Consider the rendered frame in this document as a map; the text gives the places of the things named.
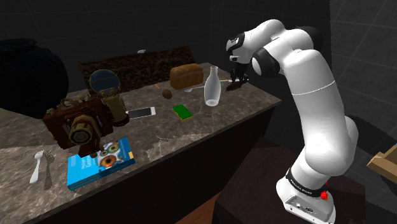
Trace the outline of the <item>clear glass bottle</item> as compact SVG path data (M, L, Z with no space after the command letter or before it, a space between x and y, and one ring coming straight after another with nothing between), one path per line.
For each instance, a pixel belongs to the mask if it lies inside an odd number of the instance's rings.
M204 85L204 100L208 106L217 106L221 94L221 82L218 77L218 67L211 66L210 74Z

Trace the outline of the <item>brown bread loaf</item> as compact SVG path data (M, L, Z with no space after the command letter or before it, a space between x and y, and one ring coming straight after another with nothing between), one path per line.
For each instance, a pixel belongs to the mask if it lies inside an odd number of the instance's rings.
M170 71L170 84L175 90L203 83L204 72L198 64L185 64L173 67Z

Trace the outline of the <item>green and yellow sponge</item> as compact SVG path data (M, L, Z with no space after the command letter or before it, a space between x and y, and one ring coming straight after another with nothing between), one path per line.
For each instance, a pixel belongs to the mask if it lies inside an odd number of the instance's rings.
M181 120L186 120L193 116L193 114L183 104L172 107L172 110Z

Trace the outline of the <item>brown rough slab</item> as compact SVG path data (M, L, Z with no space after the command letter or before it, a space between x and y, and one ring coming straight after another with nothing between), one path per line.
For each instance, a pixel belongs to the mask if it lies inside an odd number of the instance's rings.
M95 91L89 84L90 75L107 69L117 74L121 91L129 92L155 83L168 81L173 67L193 64L195 59L187 46L158 52L135 53L78 64L90 94Z

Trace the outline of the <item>white smartphone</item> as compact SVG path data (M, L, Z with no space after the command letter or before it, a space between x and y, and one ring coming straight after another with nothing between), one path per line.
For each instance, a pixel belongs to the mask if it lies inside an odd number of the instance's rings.
M156 115L155 107L133 109L126 112L130 119Z

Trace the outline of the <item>dark robot stand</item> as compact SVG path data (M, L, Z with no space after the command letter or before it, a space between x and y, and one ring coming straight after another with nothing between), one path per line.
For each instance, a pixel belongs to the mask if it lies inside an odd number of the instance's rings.
M212 224L311 224L287 212L276 193L277 181L297 156L259 139L216 199ZM363 185L337 176L328 181L328 189L336 207L335 224L369 224Z

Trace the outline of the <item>cardboard box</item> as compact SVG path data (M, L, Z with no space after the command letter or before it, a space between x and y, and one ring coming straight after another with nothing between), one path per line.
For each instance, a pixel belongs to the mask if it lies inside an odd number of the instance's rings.
M386 153L378 152L366 166L397 184L397 143Z

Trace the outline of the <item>blue book with eye pictures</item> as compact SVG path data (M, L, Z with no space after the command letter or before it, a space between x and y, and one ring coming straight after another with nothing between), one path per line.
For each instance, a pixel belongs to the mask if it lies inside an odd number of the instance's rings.
M70 191L85 186L116 171L134 164L129 141L126 137L107 143L97 156L81 158L74 155L68 158L67 187Z

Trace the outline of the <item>large dark round pot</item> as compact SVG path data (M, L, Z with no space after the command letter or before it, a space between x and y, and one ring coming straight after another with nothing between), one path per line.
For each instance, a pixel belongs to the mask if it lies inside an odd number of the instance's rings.
M0 40L0 108L42 119L66 97L64 63L34 39Z

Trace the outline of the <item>grey metal fork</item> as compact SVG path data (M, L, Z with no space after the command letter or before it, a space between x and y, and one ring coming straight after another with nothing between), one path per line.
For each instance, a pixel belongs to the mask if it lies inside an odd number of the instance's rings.
M43 190L49 190L52 187L52 176L50 172L50 165L54 162L54 156L48 151L44 151L43 155L46 159L46 176Z

